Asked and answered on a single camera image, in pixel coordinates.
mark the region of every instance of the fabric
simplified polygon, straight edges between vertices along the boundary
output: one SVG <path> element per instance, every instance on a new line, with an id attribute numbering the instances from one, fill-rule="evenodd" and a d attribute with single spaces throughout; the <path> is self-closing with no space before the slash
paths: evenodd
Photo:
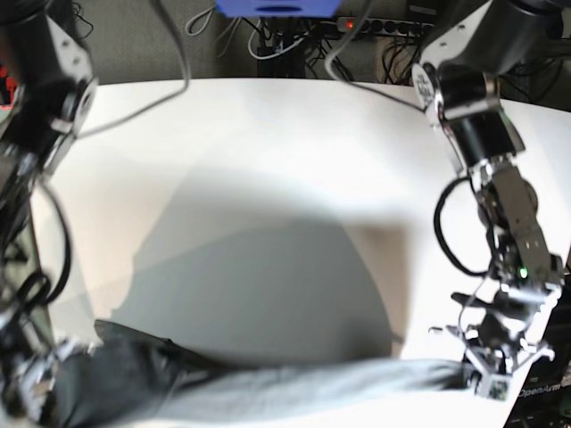
<path id="1" fill-rule="evenodd" d="M 60 428 L 145 420 L 250 422 L 300 416 L 406 391 L 462 389 L 460 363 L 372 359 L 332 366 L 201 369 L 142 342 L 107 342 L 64 362 L 55 386 Z"/>

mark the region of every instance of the white table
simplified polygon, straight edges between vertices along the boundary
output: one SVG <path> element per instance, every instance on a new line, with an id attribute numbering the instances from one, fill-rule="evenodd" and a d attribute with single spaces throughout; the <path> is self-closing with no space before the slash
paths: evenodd
<path id="1" fill-rule="evenodd" d="M 101 87 L 85 129 L 178 85 Z M 408 88 L 386 90 L 414 99 Z M 550 250 L 566 258 L 571 116 L 518 103 L 506 110 L 527 145 L 519 165 L 539 195 Z M 378 343 L 382 322 L 371 314 L 382 310 L 381 296 L 393 331 L 405 337 L 394 355 L 459 359 L 453 341 L 427 333 L 456 322 L 452 292 L 478 284 L 448 262 L 432 230 L 436 200 L 452 178 L 424 116 L 380 96 L 326 81 L 195 81 L 172 103 L 77 142 L 56 172 L 75 263 L 51 307 L 54 325 L 94 338 L 95 317 L 111 317 L 214 354 L 315 362 L 353 338 L 355 349 Z M 42 261 L 57 275 L 59 229 L 40 197 L 35 212 Z M 467 189 L 450 198 L 443 225 L 461 260 L 487 266 L 484 229 Z M 292 275 L 291 290 L 284 279 L 290 256 L 310 272 Z M 348 267 L 354 270 L 343 276 Z M 267 288 L 246 284 L 260 277 Z M 308 283 L 300 286 L 300 278 Z M 308 291 L 315 284 L 320 288 Z M 486 285 L 483 295 L 494 291 Z M 524 379 L 522 373 L 520 384 Z M 515 399 L 423 394 L 271 426 L 501 427 Z M 405 423 L 411 413 L 417 418 Z"/>

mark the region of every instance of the wire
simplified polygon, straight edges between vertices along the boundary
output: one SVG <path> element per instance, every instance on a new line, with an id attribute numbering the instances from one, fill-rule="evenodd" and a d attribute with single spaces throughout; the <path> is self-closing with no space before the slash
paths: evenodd
<path id="1" fill-rule="evenodd" d="M 44 304 L 48 305 L 56 300 L 65 289 L 65 285 L 68 283 L 70 279 L 71 273 L 71 237 L 70 237 L 70 229 L 68 227 L 67 221 L 65 219 L 65 215 L 63 214 L 62 205 L 59 203 L 57 196 L 55 195 L 54 191 L 50 187 L 48 183 L 44 180 L 38 181 L 39 187 L 42 191 L 46 194 L 47 198 L 50 200 L 52 205 L 54 206 L 55 212 L 57 214 L 57 218 L 60 220 L 60 225 L 62 227 L 63 233 L 63 267 L 62 273 L 60 274 L 60 279 L 57 281 L 57 284 L 54 287 L 54 290 L 46 297 Z"/>
<path id="2" fill-rule="evenodd" d="M 545 89 L 543 89 L 543 91 L 532 100 L 532 103 L 538 103 L 540 102 L 543 98 L 545 98 L 545 96 L 551 92 L 551 89 L 553 89 L 553 87 L 557 84 L 559 77 L 561 76 L 561 71 L 563 71 L 563 61 L 561 61 L 559 63 L 559 67 L 557 69 L 557 71 L 555 72 L 555 75 L 553 76 L 553 79 L 551 80 L 551 82 L 547 85 L 547 87 L 545 87 Z"/>
<path id="3" fill-rule="evenodd" d="M 451 195 L 452 191 L 458 185 L 460 185 L 462 183 L 466 183 L 468 181 L 470 181 L 469 177 L 456 178 L 456 179 L 452 180 L 452 182 L 449 183 L 444 188 L 442 194 L 440 195 L 440 198 L 438 199 L 438 203 L 436 204 L 436 208 L 434 209 L 434 218 L 433 218 L 434 233 L 436 234 L 436 239 L 438 240 L 438 244 L 440 245 L 440 248 L 443 250 L 444 254 L 448 258 L 450 263 L 452 265 L 454 265 L 454 267 L 456 269 L 462 271 L 464 274 L 466 274 L 468 276 L 486 276 L 490 269 L 480 271 L 480 272 L 474 272 L 473 270 L 470 270 L 467 267 L 465 267 L 458 260 L 458 258 L 454 255 L 454 253 L 452 252 L 452 250 L 448 246 L 448 243 L 446 242 L 446 239 L 444 238 L 444 234 L 443 234 L 441 216 L 442 216 L 444 204 L 446 203 L 446 200 L 448 199 L 448 197 Z"/>
<path id="4" fill-rule="evenodd" d="M 462 305 L 462 309 L 460 310 L 460 313 L 458 314 L 458 331 L 459 331 L 459 333 L 462 334 L 462 337 L 464 338 L 464 342 L 466 341 L 466 333 L 464 332 L 464 329 L 462 328 L 462 317 L 464 317 L 464 312 L 466 311 L 466 308 L 469 308 L 470 306 L 472 306 L 472 303 L 474 303 L 476 301 L 476 297 L 477 297 L 478 292 L 484 286 L 486 280 L 488 279 L 488 273 L 489 273 L 489 271 L 487 271 L 485 273 L 485 276 L 482 278 L 482 282 L 476 287 L 476 289 L 474 290 L 472 295 L 470 297 L 468 297 L 468 300 L 466 300 L 466 303 Z"/>
<path id="5" fill-rule="evenodd" d="M 91 33 L 93 33 L 93 30 L 95 29 L 95 27 L 91 22 L 89 22 L 88 20 L 86 20 L 83 17 L 84 9 L 83 9 L 83 6 L 81 4 L 79 4 L 78 2 L 73 2 L 71 4 L 71 7 L 73 10 L 73 17 L 74 17 L 75 21 L 82 21 L 89 26 L 89 31 L 87 32 L 87 34 L 85 36 L 82 36 L 79 38 L 80 40 L 84 40 L 84 39 L 88 38 L 91 35 Z"/>
<path id="6" fill-rule="evenodd" d="M 265 30 L 263 25 L 261 26 L 261 29 L 259 29 L 258 27 L 256 27 L 256 25 L 253 22 L 251 22 L 250 20 L 248 20 L 246 18 L 242 18 L 242 21 L 244 21 L 246 24 L 248 24 L 250 27 L 252 27 L 254 29 L 254 31 L 258 32 L 260 37 L 263 37 L 265 41 L 271 40 L 271 35 L 266 36 L 266 30 Z"/>
<path id="7" fill-rule="evenodd" d="M 392 96 L 392 95 L 389 95 L 385 92 L 378 91 L 375 88 L 370 87 L 370 86 L 362 86 L 362 85 L 358 85 L 354 82 L 349 82 L 349 81 L 341 78 L 333 70 L 333 61 L 344 50 L 344 48 L 347 47 L 347 45 L 351 43 L 351 41 L 355 38 L 355 35 L 359 34 L 360 29 L 363 27 L 363 25 L 367 21 L 367 17 L 370 15 L 372 5 L 373 5 L 373 0 L 365 0 L 364 1 L 363 7 L 362 7 L 361 12 L 360 12 L 360 17 L 356 20 L 356 22 L 354 22 L 351 30 L 349 32 L 345 33 L 345 35 L 342 37 L 339 44 L 337 44 L 337 46 L 335 46 L 335 48 L 333 48 L 329 52 L 329 54 L 327 55 L 327 57 L 325 59 L 325 70 L 327 71 L 327 74 L 333 80 L 337 80 L 339 82 L 344 82 L 347 85 L 355 86 L 359 89 L 363 89 L 365 91 L 369 91 L 369 92 L 372 92 L 374 94 L 381 95 L 384 98 L 395 101 L 396 103 L 399 103 L 402 105 L 406 105 L 407 107 L 410 107 L 411 109 L 414 109 L 416 111 L 420 111 L 421 113 L 424 113 L 424 109 L 421 109 L 416 104 L 409 103 L 408 101 L 402 100 L 401 98 L 398 98 L 396 96 Z"/>
<path id="8" fill-rule="evenodd" d="M 315 78 L 316 80 L 319 80 L 318 73 L 315 72 L 313 67 L 310 67 L 310 65 L 307 62 L 305 62 L 305 67 L 307 68 L 307 70 L 309 70 L 311 72 L 311 74 L 313 75 L 313 78 Z"/>
<path id="9" fill-rule="evenodd" d="M 505 83 L 508 84 L 509 87 L 513 88 L 516 92 L 518 92 L 518 93 L 520 93 L 522 96 L 524 96 L 524 97 L 527 99 L 527 101 L 528 101 L 529 103 L 531 102 L 531 99 L 530 99 L 530 97 L 529 97 L 529 94 L 528 94 L 524 89 L 522 89 L 521 87 L 519 87 L 519 86 L 516 85 L 514 82 L 512 82 L 511 80 L 509 80 L 508 78 L 506 78 L 506 77 L 504 77 L 504 76 L 502 76 L 501 78 L 503 79 L 503 81 L 504 81 Z"/>
<path id="10" fill-rule="evenodd" d="M 513 77 L 517 77 L 517 78 L 528 78 L 528 77 L 532 77 L 535 76 L 536 74 L 541 73 L 542 71 L 547 70 L 551 65 L 553 65 L 553 63 L 555 62 L 555 59 L 552 59 L 550 61 L 544 62 L 540 67 L 536 68 L 535 70 L 532 71 L 525 71 L 523 73 L 517 72 L 517 66 L 514 67 L 514 69 L 508 71 L 507 74 L 509 74 L 510 76 Z"/>
<path id="11" fill-rule="evenodd" d="M 212 6 L 212 7 L 209 7 L 208 9 L 205 9 L 204 11 L 198 13 L 197 15 L 193 16 L 186 23 L 185 32 L 191 37 L 200 36 L 206 30 L 208 25 L 211 23 L 212 15 L 214 14 L 215 10 L 216 10 L 216 6 Z M 204 18 L 204 24 L 198 29 L 198 31 L 193 32 L 194 25 L 196 24 L 196 22 L 198 22 L 202 18 Z"/>
<path id="12" fill-rule="evenodd" d="M 183 47 L 182 40 L 180 39 L 180 36 L 178 35 L 177 27 L 175 26 L 174 22 L 172 21 L 169 13 L 165 9 L 161 0 L 149 0 L 149 2 L 151 3 L 152 8 L 154 9 L 157 17 L 159 18 L 159 20 L 163 24 L 164 28 L 169 32 L 170 37 L 172 38 L 172 41 L 173 41 L 173 43 L 177 49 L 178 61 L 180 64 L 180 70 L 182 73 L 182 79 L 183 79 L 184 85 L 179 90 L 173 92 L 172 94 L 165 95 L 162 98 L 159 98 L 158 100 L 146 105 L 145 107 L 128 114 L 124 118 L 113 120 L 106 125 L 102 125 L 101 127 L 89 129 L 89 130 L 83 132 L 83 133 L 79 134 L 78 138 L 87 138 L 89 136 L 94 136 L 95 134 L 99 134 L 99 133 L 102 133 L 104 131 L 108 131 L 109 129 L 113 129 L 113 128 L 119 127 L 121 125 L 124 125 L 125 123 L 129 122 L 130 120 L 141 116 L 142 114 L 154 109 L 155 107 L 158 107 L 159 105 L 164 104 L 164 103 L 178 97 L 179 95 L 182 95 L 183 93 L 186 92 L 186 90 L 190 86 L 190 79 L 191 79 L 190 63 L 189 63 L 188 58 L 186 56 L 186 52 L 185 52 L 185 49 Z"/>
<path id="13" fill-rule="evenodd" d="M 222 31 L 222 33 L 218 36 L 216 41 L 220 41 L 230 31 L 230 36 L 228 37 L 228 41 L 224 45 L 224 48 L 222 49 L 222 51 L 216 55 L 217 58 L 222 58 L 226 54 L 226 52 L 228 51 L 228 48 L 232 44 L 232 39 L 234 38 L 234 35 L 238 31 L 238 28 L 240 27 L 241 23 L 242 23 L 242 20 L 240 18 L 234 18 L 230 22 L 230 25 L 228 25 L 228 27 L 224 31 Z"/>
<path id="14" fill-rule="evenodd" d="M 260 27 L 260 25 L 261 25 L 261 20 L 258 20 L 258 28 Z M 303 35 L 303 37 L 301 37 L 297 41 L 293 42 L 286 49 L 281 50 L 281 51 L 276 52 L 276 53 L 271 54 L 271 55 L 266 55 L 266 56 L 259 56 L 256 53 L 254 53 L 253 47 L 252 47 L 252 42 L 253 42 L 253 38 L 255 35 L 256 35 L 256 32 L 253 31 L 252 35 L 250 36 L 250 39 L 248 40 L 248 52 L 250 52 L 251 57 L 256 59 L 256 60 L 266 61 L 266 60 L 273 60 L 275 58 L 282 56 L 283 54 L 287 54 L 288 52 L 293 51 L 297 46 L 299 46 L 301 43 L 303 43 L 303 41 L 309 35 L 309 33 L 305 33 Z"/>

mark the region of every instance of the blue object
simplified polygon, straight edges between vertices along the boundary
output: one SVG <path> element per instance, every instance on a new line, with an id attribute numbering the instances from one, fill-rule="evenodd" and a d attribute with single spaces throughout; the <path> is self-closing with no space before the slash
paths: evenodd
<path id="1" fill-rule="evenodd" d="M 226 16 L 330 17 L 342 0 L 217 0 Z"/>

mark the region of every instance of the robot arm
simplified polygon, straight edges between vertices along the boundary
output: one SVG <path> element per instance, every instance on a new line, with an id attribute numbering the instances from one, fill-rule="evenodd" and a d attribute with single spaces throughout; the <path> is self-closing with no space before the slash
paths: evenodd
<path id="1" fill-rule="evenodd" d="M 54 171 L 74 141 L 97 80 L 78 41 L 70 1 L 0 2 L 0 62 L 19 86 L 0 129 L 0 386 L 8 413 L 40 423 L 50 419 L 46 400 L 55 368 L 74 345 L 56 349 L 30 322 L 32 305 L 50 301 L 39 275 L 32 274 L 8 298 L 4 255 L 29 225 L 34 184 Z"/>
<path id="2" fill-rule="evenodd" d="M 476 392 L 486 398 L 506 398 L 518 369 L 553 358 L 546 343 L 529 343 L 526 333 L 537 313 L 557 304 L 562 262 L 548 251 L 535 216 L 536 195 L 516 167 L 525 147 L 501 108 L 493 76 L 513 67 L 550 15 L 566 5 L 571 2 L 459 2 L 413 69 L 430 125 L 456 172 L 471 181 L 492 254 L 486 275 L 501 286 L 492 303 L 453 296 L 463 307 L 486 310 L 482 324 L 471 326 L 470 342 L 459 325 L 446 327 L 466 345 L 466 358 L 480 374 Z"/>

